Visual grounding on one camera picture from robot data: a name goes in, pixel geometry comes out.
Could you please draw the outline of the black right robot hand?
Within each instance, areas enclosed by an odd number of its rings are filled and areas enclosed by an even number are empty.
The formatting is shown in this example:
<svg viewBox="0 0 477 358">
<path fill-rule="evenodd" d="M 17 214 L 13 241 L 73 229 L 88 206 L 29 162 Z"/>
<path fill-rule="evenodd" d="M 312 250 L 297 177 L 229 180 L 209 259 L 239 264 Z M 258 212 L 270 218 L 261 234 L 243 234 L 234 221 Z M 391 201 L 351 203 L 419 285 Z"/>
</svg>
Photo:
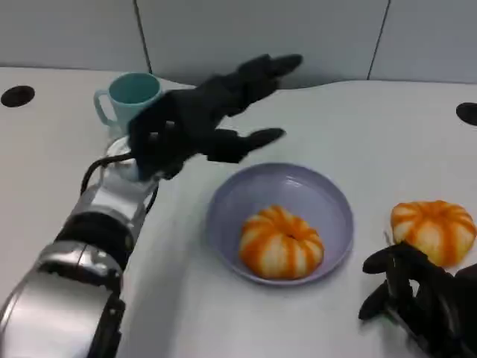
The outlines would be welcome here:
<svg viewBox="0 0 477 358">
<path fill-rule="evenodd" d="M 366 274 L 385 280 L 363 302 L 361 321 L 386 315 L 428 357 L 476 356 L 476 266 L 450 274 L 420 250 L 400 243 L 371 254 Z"/>
</svg>

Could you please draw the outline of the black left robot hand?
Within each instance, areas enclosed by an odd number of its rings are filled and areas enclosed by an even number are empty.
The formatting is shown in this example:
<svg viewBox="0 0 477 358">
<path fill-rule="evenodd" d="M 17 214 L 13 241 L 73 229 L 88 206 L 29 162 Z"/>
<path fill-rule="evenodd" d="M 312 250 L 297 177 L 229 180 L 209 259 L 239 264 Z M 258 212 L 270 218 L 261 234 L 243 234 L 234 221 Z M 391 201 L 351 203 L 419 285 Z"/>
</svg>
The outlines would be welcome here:
<svg viewBox="0 0 477 358">
<path fill-rule="evenodd" d="M 247 136 L 221 129 L 221 121 L 279 89 L 282 77 L 303 62 L 300 54 L 263 54 L 225 75 L 213 75 L 192 89 L 171 90 L 146 107 L 128 126 L 128 145 L 141 180 L 161 172 L 174 177 L 191 157 L 239 163 L 250 152 L 285 135 L 282 128 L 263 128 Z"/>
</svg>

